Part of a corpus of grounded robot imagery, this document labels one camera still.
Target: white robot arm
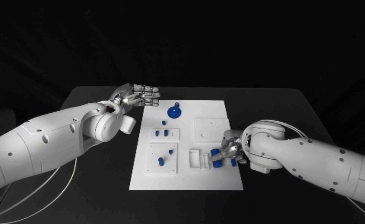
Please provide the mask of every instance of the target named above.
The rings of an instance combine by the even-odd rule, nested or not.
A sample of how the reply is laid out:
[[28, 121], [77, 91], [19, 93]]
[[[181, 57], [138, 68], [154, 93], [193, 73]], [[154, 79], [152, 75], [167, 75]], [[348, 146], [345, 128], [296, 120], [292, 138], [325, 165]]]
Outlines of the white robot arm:
[[0, 188], [45, 173], [116, 136], [130, 134], [133, 106], [159, 106], [159, 88], [126, 84], [107, 101], [90, 103], [28, 120], [0, 136]]
[[305, 134], [295, 139], [285, 136], [286, 128], [269, 120], [256, 122], [246, 130], [229, 130], [223, 151], [211, 161], [234, 158], [247, 163], [246, 153], [253, 170], [268, 174], [285, 167], [309, 183], [365, 203], [365, 156]]

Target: blue object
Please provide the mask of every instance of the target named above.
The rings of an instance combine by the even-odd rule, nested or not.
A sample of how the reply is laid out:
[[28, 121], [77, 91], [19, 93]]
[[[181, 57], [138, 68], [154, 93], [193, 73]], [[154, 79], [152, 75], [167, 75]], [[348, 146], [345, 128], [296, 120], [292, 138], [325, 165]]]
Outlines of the blue object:
[[172, 119], [177, 119], [181, 117], [181, 108], [180, 103], [175, 103], [175, 106], [169, 108], [168, 115]]
[[231, 163], [233, 163], [233, 167], [236, 167], [237, 166], [236, 159], [231, 159]]
[[[213, 149], [211, 150], [211, 155], [217, 155], [220, 153], [220, 149]], [[221, 168], [223, 167], [223, 160], [214, 161], [214, 167]]]
[[159, 165], [164, 166], [164, 158], [159, 158]]

